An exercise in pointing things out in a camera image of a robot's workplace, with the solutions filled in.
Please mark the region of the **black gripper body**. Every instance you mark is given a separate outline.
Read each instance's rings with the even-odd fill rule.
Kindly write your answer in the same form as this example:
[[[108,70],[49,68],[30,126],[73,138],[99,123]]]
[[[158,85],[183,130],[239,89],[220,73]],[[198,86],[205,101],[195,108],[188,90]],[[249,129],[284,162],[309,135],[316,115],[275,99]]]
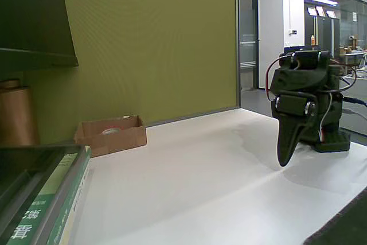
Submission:
[[[280,118],[282,115],[294,117],[292,104],[296,100],[310,100],[315,102],[315,96],[305,92],[281,92],[271,102],[272,116],[274,118]]]

